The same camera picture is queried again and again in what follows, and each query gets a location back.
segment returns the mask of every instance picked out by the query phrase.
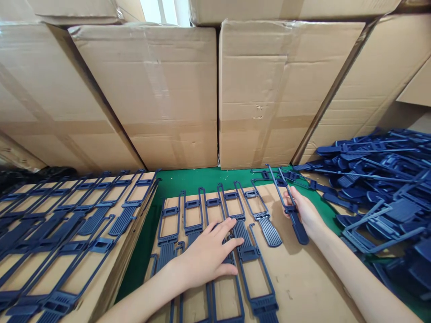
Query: dented cardboard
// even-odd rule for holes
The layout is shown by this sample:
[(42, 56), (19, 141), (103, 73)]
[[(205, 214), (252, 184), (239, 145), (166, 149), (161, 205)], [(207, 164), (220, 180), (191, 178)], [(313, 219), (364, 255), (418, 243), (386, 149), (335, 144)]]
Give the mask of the dented cardboard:
[(69, 29), (148, 169), (217, 165), (214, 28)]
[(367, 135), (383, 117), (390, 121), (385, 113), (431, 54), (430, 27), (431, 14), (380, 19), (292, 162), (318, 159), (317, 147)]
[(290, 163), (359, 39), (361, 22), (224, 21), (219, 46), (222, 169)]
[(0, 30), (0, 131), (49, 166), (143, 167), (67, 31), (43, 23)]
[[(265, 201), (271, 214), (271, 222), (277, 229), (283, 244), (276, 248), (268, 247), (259, 224), (254, 221), (242, 193), (240, 198), (246, 213), (246, 226), (249, 232), (249, 224), (255, 223), (253, 232), (264, 258), (266, 267), (274, 285), (276, 298), (279, 305), (277, 317), (279, 322), (364, 322), (353, 300), (345, 292), (342, 283), (332, 271), (331, 267), (318, 250), (317, 246), (310, 242), (306, 246), (298, 244), (290, 220), (283, 214), (283, 208), (278, 193), (273, 184), (259, 186), (258, 190)], [(207, 193), (207, 199), (218, 197), (217, 193)], [(186, 200), (196, 200), (197, 195), (187, 196)], [(249, 200), (254, 212), (261, 210), (260, 202)], [(231, 214), (240, 213), (241, 207), (238, 200), (228, 201)], [(165, 207), (178, 206), (178, 198), (167, 199)], [(200, 223), (198, 209), (187, 211), (187, 225)], [(214, 206), (208, 208), (209, 222), (223, 220), (221, 208)], [(187, 237), (183, 229), (183, 202), (180, 207), (180, 233), (179, 241), (184, 241), (187, 246)], [(162, 234), (166, 236), (176, 232), (177, 218), (166, 218), (162, 222)], [(153, 253), (159, 253), (157, 237), (154, 241)], [(151, 260), (145, 276), (145, 281), (150, 278), (153, 261)], [(266, 278), (263, 275), (259, 260), (244, 264), (244, 271), (248, 282), (251, 297), (268, 294)], [(241, 294), (245, 310), (245, 322), (258, 322), (253, 316), (246, 298), (243, 279), (240, 275)], [(240, 314), (237, 289), (233, 277), (222, 277), (215, 284), (217, 320), (228, 319)], [(179, 322), (179, 297), (175, 300), (174, 321)], [(169, 320), (170, 303), (166, 304), (155, 313), (149, 322), (164, 323)], [(199, 322), (208, 317), (205, 286), (194, 288), (184, 294), (184, 322)]]

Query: stacked cardboard box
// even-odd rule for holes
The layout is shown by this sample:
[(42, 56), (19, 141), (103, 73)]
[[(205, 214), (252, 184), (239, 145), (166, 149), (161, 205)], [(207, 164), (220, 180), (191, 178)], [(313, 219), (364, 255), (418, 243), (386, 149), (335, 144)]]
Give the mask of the stacked cardboard box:
[(53, 25), (144, 22), (140, 0), (2, 0), (0, 21)]
[(67, 31), (37, 22), (1, 31), (0, 131), (49, 166), (142, 168)]
[(319, 111), (294, 164), (317, 159), (317, 147), (371, 133), (382, 119), (399, 120), (385, 113), (430, 57), (430, 26), (431, 14), (378, 21), (335, 96)]

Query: forearm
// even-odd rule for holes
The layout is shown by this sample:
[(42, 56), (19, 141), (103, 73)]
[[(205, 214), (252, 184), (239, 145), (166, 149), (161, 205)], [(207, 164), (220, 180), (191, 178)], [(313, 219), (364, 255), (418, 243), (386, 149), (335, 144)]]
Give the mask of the forearm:
[(153, 278), (103, 315), (98, 323), (143, 323), (171, 299), (186, 290), (185, 282), (169, 262)]
[(421, 322), (328, 227), (308, 230), (308, 234), (368, 323)]

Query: finger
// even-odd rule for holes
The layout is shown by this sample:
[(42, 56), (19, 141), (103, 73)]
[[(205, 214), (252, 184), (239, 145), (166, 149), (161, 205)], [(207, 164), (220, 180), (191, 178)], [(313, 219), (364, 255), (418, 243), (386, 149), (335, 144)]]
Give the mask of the finger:
[(230, 218), (227, 218), (226, 220), (224, 220), (223, 222), (219, 222), (217, 223), (217, 226), (214, 228), (214, 230), (211, 231), (211, 235), (212, 236), (216, 236), (216, 234), (221, 230), (223, 223), (227, 220), (230, 220)]
[(295, 200), (296, 204), (298, 204), (298, 206), (303, 203), (305, 197), (300, 192), (298, 192), (298, 190), (296, 189), (295, 186), (291, 187), (290, 193), (292, 194), (292, 197), (294, 198), (294, 200)]
[(238, 275), (238, 268), (232, 264), (221, 264), (214, 272), (214, 279), (226, 275)]
[(207, 235), (209, 234), (212, 229), (217, 225), (217, 221), (213, 221), (210, 224), (208, 224), (208, 226), (206, 227), (206, 229), (202, 232), (203, 235)]
[(230, 239), (228, 242), (226, 242), (223, 245), (223, 248), (226, 252), (226, 256), (237, 246), (240, 246), (244, 243), (244, 238), (236, 238), (236, 239)]
[(220, 240), (223, 240), (227, 233), (232, 230), (232, 228), (237, 223), (237, 220), (234, 218), (228, 218), (226, 219), (221, 225), (220, 230), (216, 233), (216, 237), (220, 238)]

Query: pile of blue hangers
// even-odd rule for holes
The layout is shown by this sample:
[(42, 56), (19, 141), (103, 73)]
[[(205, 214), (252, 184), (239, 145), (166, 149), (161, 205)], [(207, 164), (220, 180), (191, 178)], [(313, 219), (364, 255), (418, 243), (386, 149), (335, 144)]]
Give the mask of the pile of blue hangers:
[[(323, 158), (294, 170), (327, 176), (332, 187), (315, 181), (310, 187), (355, 213), (336, 216), (344, 227), (341, 239), (359, 256), (404, 241), (403, 257), (371, 269), (381, 281), (391, 279), (422, 300), (431, 300), (431, 135), (406, 129), (378, 135), (376, 130), (319, 147), (317, 154)], [(298, 174), (285, 174), (289, 176), (296, 179)], [(369, 211), (361, 213), (360, 208)]]

